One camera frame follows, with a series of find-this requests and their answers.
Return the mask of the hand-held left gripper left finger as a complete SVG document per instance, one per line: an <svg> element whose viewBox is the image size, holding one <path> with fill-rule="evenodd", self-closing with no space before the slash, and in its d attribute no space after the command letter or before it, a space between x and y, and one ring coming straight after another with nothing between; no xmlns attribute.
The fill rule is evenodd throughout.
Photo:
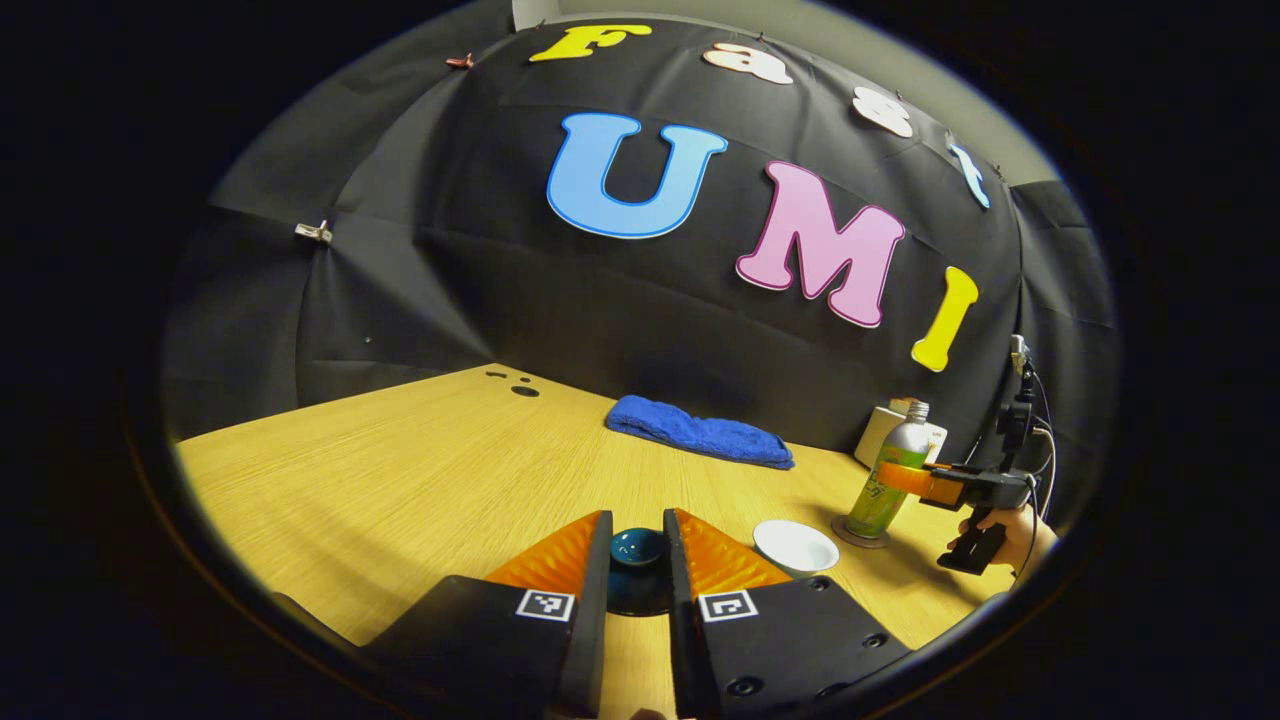
<svg viewBox="0 0 1280 720"><path fill-rule="evenodd" d="M598 717L612 530L590 512L484 578L444 577L366 659L428 717Z"/></svg>

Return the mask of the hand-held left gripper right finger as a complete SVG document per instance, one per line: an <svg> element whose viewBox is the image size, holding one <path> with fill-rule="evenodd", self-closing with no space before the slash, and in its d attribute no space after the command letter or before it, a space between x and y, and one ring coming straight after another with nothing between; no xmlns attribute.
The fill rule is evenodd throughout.
<svg viewBox="0 0 1280 720"><path fill-rule="evenodd" d="M791 578L682 509L663 532L681 719L814 719L910 653L829 577Z"/></svg>

